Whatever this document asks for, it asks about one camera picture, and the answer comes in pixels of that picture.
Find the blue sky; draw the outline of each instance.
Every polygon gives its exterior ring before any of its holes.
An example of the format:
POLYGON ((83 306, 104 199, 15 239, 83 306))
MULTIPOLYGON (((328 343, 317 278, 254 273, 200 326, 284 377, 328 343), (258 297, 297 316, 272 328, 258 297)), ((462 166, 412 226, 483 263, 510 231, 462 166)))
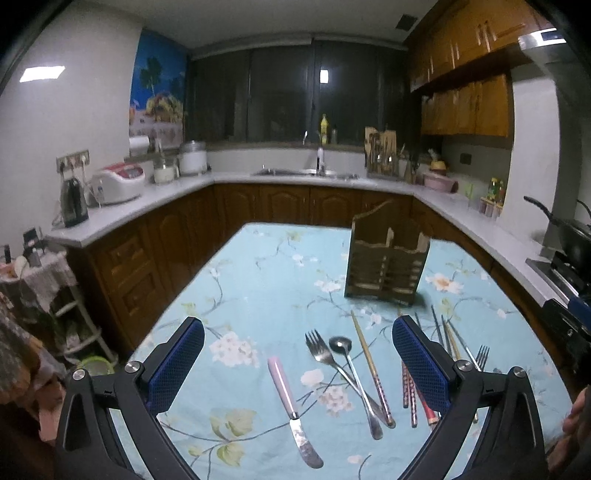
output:
POLYGON ((148 57, 156 57, 160 65, 162 65, 161 82, 155 85, 155 92, 158 93, 162 90, 168 90, 170 81, 175 77, 180 77, 184 97, 187 50, 157 33, 143 30, 139 37, 138 51, 135 54, 130 104, 133 105, 134 100, 136 100, 139 103, 139 108, 144 109, 146 101, 152 96, 152 90, 143 88, 139 81, 139 71, 146 67, 148 57))

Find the wall socket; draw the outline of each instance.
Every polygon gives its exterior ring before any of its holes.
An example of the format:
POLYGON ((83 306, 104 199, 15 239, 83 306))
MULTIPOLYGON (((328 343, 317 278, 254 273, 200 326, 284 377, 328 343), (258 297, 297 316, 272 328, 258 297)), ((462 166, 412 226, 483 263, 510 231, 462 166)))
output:
POLYGON ((471 165, 472 155, 470 155, 469 153, 460 153, 460 163, 463 165, 471 165))
POLYGON ((90 165, 90 155, 88 150, 80 150, 79 152, 68 153, 63 157, 56 159, 58 173, 61 171, 62 165, 64 165, 64 171, 67 171, 81 167, 82 164, 84 164, 85 167, 90 165))

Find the black kettle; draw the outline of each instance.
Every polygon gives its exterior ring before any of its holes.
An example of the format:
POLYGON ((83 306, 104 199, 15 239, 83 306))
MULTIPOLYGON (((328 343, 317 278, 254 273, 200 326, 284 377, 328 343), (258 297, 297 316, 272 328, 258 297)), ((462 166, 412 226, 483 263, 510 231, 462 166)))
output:
POLYGON ((73 175, 72 178, 63 180, 63 169, 61 175, 61 217, 64 219, 64 225, 69 228, 88 220, 88 207, 80 180, 73 175))

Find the windowsill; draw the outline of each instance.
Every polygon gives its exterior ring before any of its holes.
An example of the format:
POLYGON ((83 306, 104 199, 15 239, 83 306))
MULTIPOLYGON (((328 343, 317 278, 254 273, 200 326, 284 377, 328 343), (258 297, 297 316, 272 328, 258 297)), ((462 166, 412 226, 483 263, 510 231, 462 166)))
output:
MULTIPOLYGON (((206 142, 208 151, 221 150, 247 150, 251 148, 305 148, 316 150, 318 144, 302 145, 301 142, 206 142)), ((337 152, 363 153, 365 150, 358 145, 328 144, 324 146, 325 150, 337 152)))

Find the pan handle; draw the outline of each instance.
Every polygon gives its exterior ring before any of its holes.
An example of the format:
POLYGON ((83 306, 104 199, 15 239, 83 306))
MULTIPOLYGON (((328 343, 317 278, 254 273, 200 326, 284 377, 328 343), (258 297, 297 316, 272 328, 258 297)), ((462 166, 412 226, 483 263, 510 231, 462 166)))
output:
POLYGON ((589 214, 589 217, 591 218, 591 209, 589 209, 589 207, 585 204, 585 202, 583 202, 581 200, 577 200, 577 203, 580 203, 581 205, 583 205, 585 207, 585 210, 587 210, 587 213, 589 214))
POLYGON ((536 207, 538 207, 540 210, 542 210, 542 212, 544 212, 546 217, 548 217, 548 220, 550 220, 550 223, 553 223, 555 225, 558 225, 560 223, 560 221, 554 215, 552 215, 552 212, 549 211, 541 201, 533 199, 532 197, 527 197, 527 196, 524 196, 523 199, 526 202, 530 202, 530 203, 534 204, 536 207))

